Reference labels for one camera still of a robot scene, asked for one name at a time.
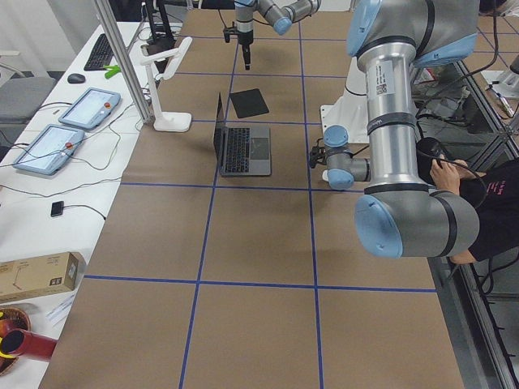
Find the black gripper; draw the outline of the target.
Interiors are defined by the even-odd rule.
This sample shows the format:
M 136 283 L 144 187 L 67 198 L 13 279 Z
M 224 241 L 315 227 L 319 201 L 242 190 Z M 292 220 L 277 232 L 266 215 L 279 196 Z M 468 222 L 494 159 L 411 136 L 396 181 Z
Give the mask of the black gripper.
M 244 61 L 244 68 L 246 71 L 251 69 L 251 48 L 250 45 L 253 43 L 253 30 L 242 31 L 238 29 L 238 26 L 233 24 L 231 27 L 225 27 L 223 29 L 223 36 L 225 43 L 230 43 L 230 37 L 236 36 L 238 43 L 242 45 L 242 57 Z
M 314 169 L 317 165 L 327 165 L 325 146 L 321 143 L 322 141 L 322 138 L 318 138 L 309 151 L 309 167 L 311 169 Z

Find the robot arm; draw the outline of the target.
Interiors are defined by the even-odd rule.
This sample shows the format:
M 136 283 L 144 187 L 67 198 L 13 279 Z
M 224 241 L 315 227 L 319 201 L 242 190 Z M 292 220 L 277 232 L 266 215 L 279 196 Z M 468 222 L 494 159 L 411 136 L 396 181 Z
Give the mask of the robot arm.
M 225 42 L 229 43 L 231 36 L 238 38 L 242 47 L 242 57 L 246 71 L 251 69 L 251 45 L 254 41 L 254 16 L 258 12 L 267 25 L 280 36 L 286 34 L 291 26 L 306 17 L 315 14 L 321 6 L 321 1 L 295 1 L 287 6 L 278 6 L 271 0 L 234 1 L 235 21 L 230 27 L 224 28 Z
M 418 175 L 411 71 L 468 57 L 477 39 L 476 1 L 361 1 L 347 50 L 364 74 L 371 157 L 346 151 L 341 126 L 327 129 L 328 181 L 335 189 L 365 181 L 354 222 L 363 247 L 376 256 L 445 257 L 478 236 L 474 208 L 436 190 Z

